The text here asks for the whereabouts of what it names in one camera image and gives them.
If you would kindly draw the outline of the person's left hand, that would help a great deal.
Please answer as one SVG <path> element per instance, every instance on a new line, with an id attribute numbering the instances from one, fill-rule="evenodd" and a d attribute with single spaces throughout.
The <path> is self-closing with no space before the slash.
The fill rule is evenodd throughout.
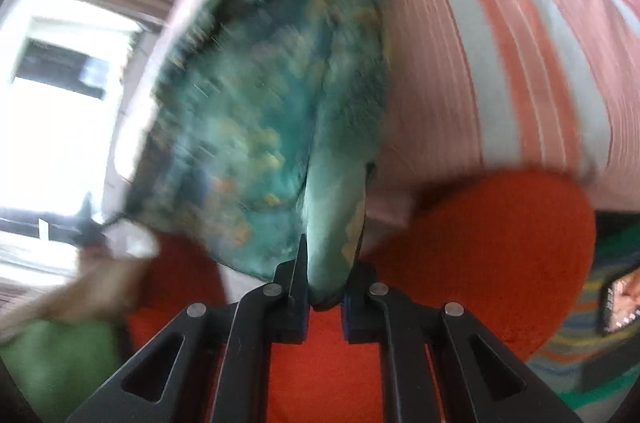
<path id="1" fill-rule="evenodd" d="M 12 337 L 35 320 L 73 325 L 121 321 L 138 305 L 151 258 L 115 257 L 98 249 L 80 253 L 77 275 L 66 284 L 27 294 L 1 310 L 1 335 Z"/>

